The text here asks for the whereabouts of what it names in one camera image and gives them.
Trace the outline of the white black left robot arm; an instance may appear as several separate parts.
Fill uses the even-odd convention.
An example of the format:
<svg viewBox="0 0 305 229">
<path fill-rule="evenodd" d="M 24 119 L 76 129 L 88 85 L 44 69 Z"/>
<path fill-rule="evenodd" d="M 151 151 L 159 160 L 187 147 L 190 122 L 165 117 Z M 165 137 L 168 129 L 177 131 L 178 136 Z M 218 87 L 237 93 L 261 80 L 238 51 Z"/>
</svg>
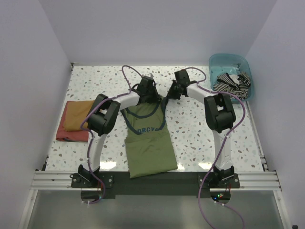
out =
<svg viewBox="0 0 305 229">
<path fill-rule="evenodd" d="M 115 126 L 117 116 L 123 109 L 141 103 L 157 103 L 161 99 L 157 93 L 155 81 L 149 76 L 143 76 L 140 83 L 129 92 L 109 98 L 99 94 L 83 123 L 87 123 L 89 132 L 86 162 L 78 168 L 82 182 L 88 187 L 94 187 L 100 179 L 100 156 L 107 135 Z"/>
</svg>

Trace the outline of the olive green tank top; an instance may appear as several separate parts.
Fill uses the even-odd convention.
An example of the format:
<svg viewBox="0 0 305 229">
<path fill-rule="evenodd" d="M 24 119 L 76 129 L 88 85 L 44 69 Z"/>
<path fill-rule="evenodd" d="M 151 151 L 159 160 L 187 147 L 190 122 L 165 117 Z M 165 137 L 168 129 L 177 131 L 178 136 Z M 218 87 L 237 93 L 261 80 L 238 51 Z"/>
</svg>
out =
<svg viewBox="0 0 305 229">
<path fill-rule="evenodd" d="M 125 149 L 130 178 L 143 177 L 178 168 L 166 123 L 168 99 L 142 103 L 121 110 L 127 125 Z"/>
</svg>

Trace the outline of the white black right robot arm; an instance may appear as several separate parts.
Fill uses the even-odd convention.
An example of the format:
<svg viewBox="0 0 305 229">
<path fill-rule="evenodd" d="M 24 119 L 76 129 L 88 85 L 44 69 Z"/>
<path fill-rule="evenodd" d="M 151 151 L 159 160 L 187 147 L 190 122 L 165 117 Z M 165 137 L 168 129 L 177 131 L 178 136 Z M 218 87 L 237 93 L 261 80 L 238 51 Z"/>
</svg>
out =
<svg viewBox="0 0 305 229">
<path fill-rule="evenodd" d="M 215 160 L 211 172 L 206 175 L 206 186 L 224 187 L 234 176 L 231 159 L 230 131 L 236 116 L 230 95 L 201 88 L 197 81 L 191 81 L 183 69 L 174 73 L 175 79 L 168 91 L 167 98 L 180 99 L 182 95 L 204 104 L 205 120 L 213 132 Z"/>
</svg>

